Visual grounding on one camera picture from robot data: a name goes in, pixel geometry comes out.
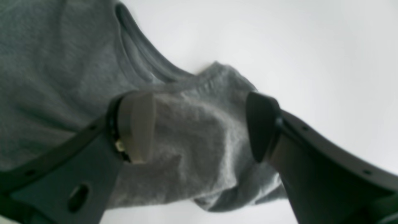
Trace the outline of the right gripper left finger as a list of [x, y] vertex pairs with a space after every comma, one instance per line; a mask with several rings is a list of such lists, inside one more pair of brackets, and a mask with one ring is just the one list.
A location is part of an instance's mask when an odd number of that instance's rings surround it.
[[1, 216], [20, 224], [98, 224], [127, 163], [152, 155], [155, 94], [116, 97], [63, 145], [1, 172]]

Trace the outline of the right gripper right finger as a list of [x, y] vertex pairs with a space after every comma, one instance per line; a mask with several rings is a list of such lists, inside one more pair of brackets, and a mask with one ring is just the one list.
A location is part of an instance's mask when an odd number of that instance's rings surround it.
[[298, 223], [397, 223], [397, 175], [341, 149], [270, 96], [250, 92], [245, 111], [253, 157], [279, 173]]

